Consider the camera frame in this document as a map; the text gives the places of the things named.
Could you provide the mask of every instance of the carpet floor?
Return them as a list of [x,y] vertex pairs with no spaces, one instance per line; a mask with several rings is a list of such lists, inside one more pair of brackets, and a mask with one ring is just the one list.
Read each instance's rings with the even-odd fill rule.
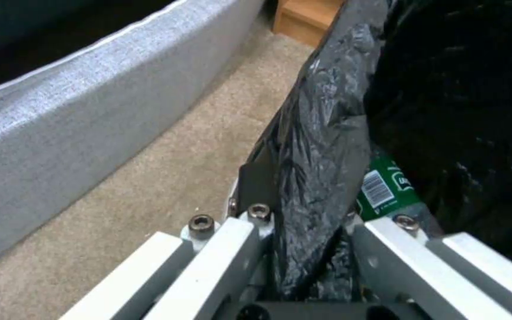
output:
[[106,180],[0,257],[0,319],[55,319],[155,231],[221,217],[227,193],[312,49],[260,16],[196,105]]

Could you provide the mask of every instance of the gray upholstered sofa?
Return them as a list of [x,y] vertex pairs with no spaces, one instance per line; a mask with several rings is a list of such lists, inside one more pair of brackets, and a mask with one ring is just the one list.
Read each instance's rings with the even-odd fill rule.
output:
[[262,2],[177,0],[0,85],[0,254],[183,115]]

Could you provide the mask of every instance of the wooden furniture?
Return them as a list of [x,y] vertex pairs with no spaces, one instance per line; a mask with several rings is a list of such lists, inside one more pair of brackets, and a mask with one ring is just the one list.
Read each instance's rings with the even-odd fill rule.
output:
[[344,0],[278,0],[274,33],[316,47]]

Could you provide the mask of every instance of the plastic bag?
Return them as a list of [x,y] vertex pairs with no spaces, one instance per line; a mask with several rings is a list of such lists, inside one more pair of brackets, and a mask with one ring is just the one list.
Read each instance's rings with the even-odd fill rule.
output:
[[265,150],[276,163],[268,299],[352,300],[357,290],[341,225],[369,162],[362,97],[386,10],[384,0],[342,6],[248,159],[258,160]]
[[372,140],[446,233],[512,259],[512,1],[400,1],[384,37]]

